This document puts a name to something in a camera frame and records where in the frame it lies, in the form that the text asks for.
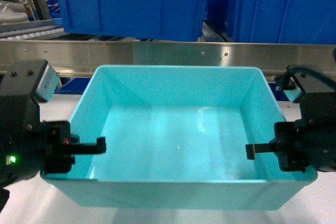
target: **blue plastic crate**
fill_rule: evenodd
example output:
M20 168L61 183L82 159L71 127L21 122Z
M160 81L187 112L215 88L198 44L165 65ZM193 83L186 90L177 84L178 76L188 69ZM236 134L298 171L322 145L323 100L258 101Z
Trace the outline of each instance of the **blue plastic crate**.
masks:
M88 207L277 209L317 177L281 171L274 153L247 159L245 144L284 120L256 68L102 66L70 123L82 143L105 136L107 152L41 174Z
M83 94L90 78L74 78L64 84L55 94Z
M47 5L52 18L61 17L58 0L47 0Z
M211 26L234 42L336 43L336 0L208 0Z
M66 32L197 41L205 0L59 0Z

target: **teal plastic bin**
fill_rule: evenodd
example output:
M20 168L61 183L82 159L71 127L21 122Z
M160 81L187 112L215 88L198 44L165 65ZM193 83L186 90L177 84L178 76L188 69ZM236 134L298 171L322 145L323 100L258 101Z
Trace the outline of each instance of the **teal plastic bin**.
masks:
M82 143L67 174L43 179L89 207L278 209L317 172L282 172L273 153L248 160L284 116L256 68L102 66L70 122Z

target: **black cable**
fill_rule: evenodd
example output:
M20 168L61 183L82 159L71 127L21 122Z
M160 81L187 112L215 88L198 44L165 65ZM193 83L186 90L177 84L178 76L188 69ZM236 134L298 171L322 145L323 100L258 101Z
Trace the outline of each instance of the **black cable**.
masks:
M287 70L282 76L278 77L276 79L276 83L279 87L282 87L283 90L286 90L290 78L295 74L295 73L305 73L307 75L310 75L312 77L314 77L315 79L321 81L322 83L324 83L325 85L327 85L329 88L333 89L334 91L336 91L336 82L334 82L333 80L331 80L329 77L325 76L322 73L319 73L311 68L307 68L307 67L295 67L292 69Z

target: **blue storage bin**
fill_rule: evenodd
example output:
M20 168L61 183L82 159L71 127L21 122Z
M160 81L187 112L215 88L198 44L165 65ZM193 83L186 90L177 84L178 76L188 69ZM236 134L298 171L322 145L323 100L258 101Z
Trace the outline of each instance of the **blue storage bin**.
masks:
M83 94L90 78L74 78L64 84L55 94Z
M205 0L59 0L68 33L197 41Z
M336 0L208 0L211 26L234 42L336 44Z
M58 0L47 0L47 5L52 18L61 17Z
M284 120L256 68L101 66L70 123L82 143L105 136L107 152L41 175L88 207L278 209L316 170L248 160L245 144L268 143Z

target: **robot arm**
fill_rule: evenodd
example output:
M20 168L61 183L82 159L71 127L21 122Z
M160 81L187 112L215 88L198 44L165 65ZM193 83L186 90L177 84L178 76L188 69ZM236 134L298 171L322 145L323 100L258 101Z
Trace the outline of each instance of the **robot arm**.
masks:
M96 144L80 144L67 121L41 122L37 102L48 101L59 77L46 60L21 61L0 85L0 211L12 183L44 173L67 173L73 154L106 152L104 137Z
M336 83L311 66L289 66L276 83L290 101L300 103L302 118L275 123L275 138L247 144L247 158L274 152L285 172L305 172L308 165L336 172Z

